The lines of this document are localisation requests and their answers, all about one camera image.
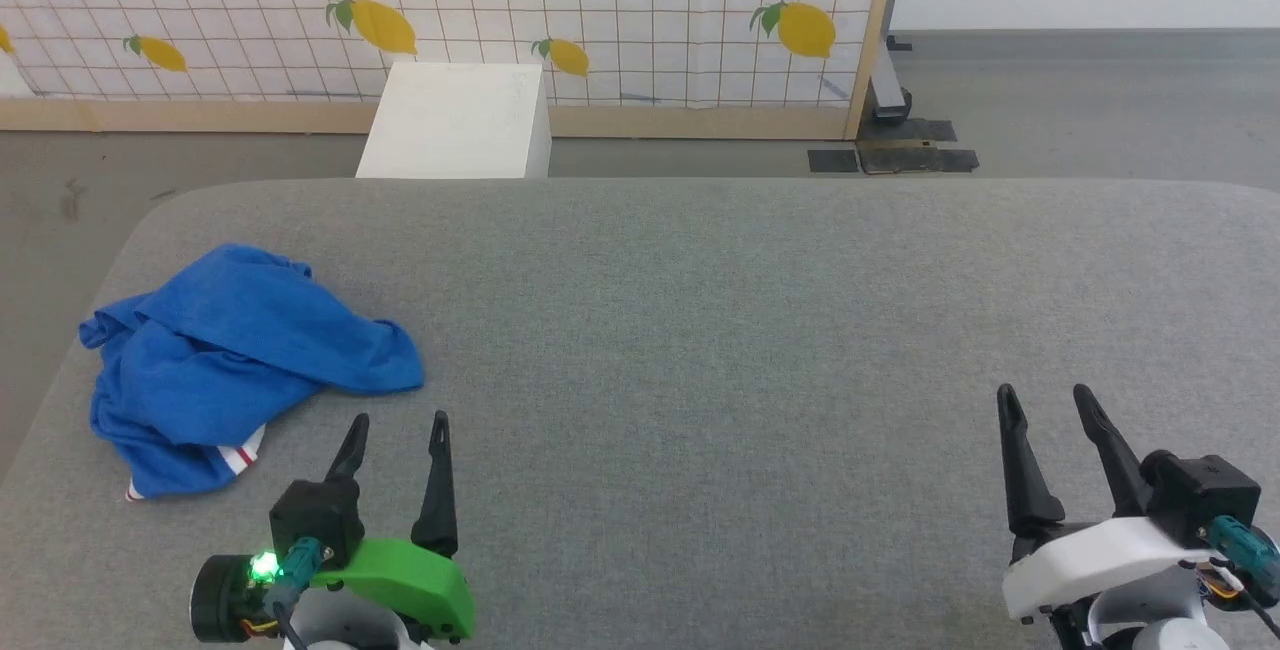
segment gray floor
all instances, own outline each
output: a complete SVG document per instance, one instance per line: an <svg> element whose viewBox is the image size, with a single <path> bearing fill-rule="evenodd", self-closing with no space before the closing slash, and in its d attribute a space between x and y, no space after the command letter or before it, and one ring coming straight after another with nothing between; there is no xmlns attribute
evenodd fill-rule
<svg viewBox="0 0 1280 650"><path fill-rule="evenodd" d="M991 50L923 38L899 67L915 116L954 122L959 147L978 152L978 177L1280 189L1277 44L1267 36L1226 52L1235 45L1197 36L1176 45L1179 58L1152 52L1166 58L1152 61L1149 41L1134 54L1097 52L1096 41ZM357 136L0 134L0 476L111 258L148 209L225 182L351 177L362 145ZM558 139L552 175L809 177L804 150L813 147L840 145Z"/></svg>

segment cable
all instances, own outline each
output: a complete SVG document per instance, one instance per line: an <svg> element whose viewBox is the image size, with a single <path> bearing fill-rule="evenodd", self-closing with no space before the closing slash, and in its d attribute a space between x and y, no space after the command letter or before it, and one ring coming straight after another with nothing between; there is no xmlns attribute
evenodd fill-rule
<svg viewBox="0 0 1280 650"><path fill-rule="evenodd" d="M265 635L266 632L274 630L276 627L276 624L278 624L278 622L275 622L275 621L261 623L261 624L253 624L253 623L247 622L247 621L242 621L241 623L244 627L244 630L248 631L250 635Z"/></svg>
<svg viewBox="0 0 1280 650"><path fill-rule="evenodd" d="M1277 626L1276 622L1271 619L1271 613L1267 613L1267 610L1262 606L1262 604L1258 603L1257 598L1254 598L1253 594L1251 594L1248 590L1242 590L1239 595L1240 598L1244 598L1245 603L1249 604L1249 609L1252 609L1253 613L1257 614L1263 623L1266 623L1267 630L1271 631L1271 635L1276 636L1276 638L1280 638L1280 626Z"/></svg>
<svg viewBox="0 0 1280 650"><path fill-rule="evenodd" d="M280 623L280 630L284 631L284 638L289 641L289 645L293 646L293 650L307 650L307 644L302 642L302 638L298 637L298 633L293 631L293 626L289 624L289 613L284 613L284 604L275 603L274 605L271 605L271 609L274 610L276 622Z"/></svg>
<svg viewBox="0 0 1280 650"><path fill-rule="evenodd" d="M1220 596L1222 600L1231 600L1236 595L1239 595L1239 591L1233 590L1230 587L1230 582L1228 582L1225 578L1222 578L1222 576L1217 572L1219 569L1220 568L1217 568L1217 567L1201 569L1197 573L1199 576L1201 585L1204 586L1204 589L1207 589L1208 591L1211 591L1213 595ZM1219 587L1217 582L1215 582L1215 578L1211 576L1211 573L1213 573L1217 577L1220 577L1220 580L1222 581L1222 583L1225 583L1228 587L1225 587L1225 589L1224 587Z"/></svg>
<svg viewBox="0 0 1280 650"><path fill-rule="evenodd" d="M1249 592L1248 590L1244 590L1244 583L1240 582L1240 578L1235 577L1235 573L1233 573L1229 568L1216 568L1216 569L1217 575L1222 580L1225 580L1228 585L1231 586L1231 590L1235 591L1235 595L1244 598L1244 601L1249 604L1249 609L1252 609L1253 613L1258 615L1258 619L1261 619L1262 623L1267 626L1267 630L1271 631L1271 635L1276 636L1276 638L1280 640L1280 626L1277 626L1276 622L1271 619L1271 614L1267 613L1266 608L1263 608L1261 603L1258 603L1258 599L1254 598L1253 594Z"/></svg>

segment blue cloth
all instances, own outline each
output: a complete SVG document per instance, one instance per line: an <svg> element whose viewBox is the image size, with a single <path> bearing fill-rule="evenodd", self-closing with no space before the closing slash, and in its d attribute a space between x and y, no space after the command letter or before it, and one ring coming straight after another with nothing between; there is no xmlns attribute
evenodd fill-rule
<svg viewBox="0 0 1280 650"><path fill-rule="evenodd" d="M422 385L403 328L356 316L307 264L247 244L97 308L79 339L102 352L90 425L145 498L227 485L236 472L218 447L241 447L321 386L379 395Z"/></svg>

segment gray cushioned surface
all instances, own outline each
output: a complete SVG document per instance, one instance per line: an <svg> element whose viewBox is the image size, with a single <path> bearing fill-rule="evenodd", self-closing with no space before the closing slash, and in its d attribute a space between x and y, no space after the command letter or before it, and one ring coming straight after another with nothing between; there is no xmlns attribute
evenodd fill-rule
<svg viewBox="0 0 1280 650"><path fill-rule="evenodd" d="M453 418L483 649L1050 647L1005 617L995 392L1073 518L1110 496L1093 386L1139 456L1216 450L1280 531L1280 200L1038 180L302 180L147 216L99 303L242 241L402 322L425 390L325 394L215 494L128 504L69 351L0 489L6 650L188 647L212 553L268 543L355 413L370 536L407 536ZM51 328L67 331L72 328ZM1254 618L1213 615L1233 642Z"/></svg>

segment lemon print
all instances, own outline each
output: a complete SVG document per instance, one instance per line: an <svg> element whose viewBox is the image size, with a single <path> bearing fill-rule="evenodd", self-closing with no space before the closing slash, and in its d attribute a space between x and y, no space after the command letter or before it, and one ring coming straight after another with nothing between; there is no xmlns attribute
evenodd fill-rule
<svg viewBox="0 0 1280 650"><path fill-rule="evenodd" d="M772 6L755 8L748 27L760 18L764 35L777 26L783 47L805 58L831 58L831 45L836 41L836 24L826 12L808 3L778 0Z"/></svg>
<svg viewBox="0 0 1280 650"><path fill-rule="evenodd" d="M137 56L146 56L155 67L173 72L187 72L187 58L183 58L178 49L165 44L164 40L134 35L132 38L124 38L124 47L133 50Z"/></svg>
<svg viewBox="0 0 1280 650"><path fill-rule="evenodd" d="M545 38L536 41L530 50L544 58L552 58L552 65L557 70L567 72L571 75L586 77L586 68L591 65L590 59L582 49L568 40Z"/></svg>
<svg viewBox="0 0 1280 650"><path fill-rule="evenodd" d="M394 8L384 6L374 0L338 0L329 3L324 8L324 20L329 24L329 17L338 20L351 32L351 22L356 22L356 29L369 40L375 49L388 52L407 52L416 56L417 45L413 27L404 20Z"/></svg>

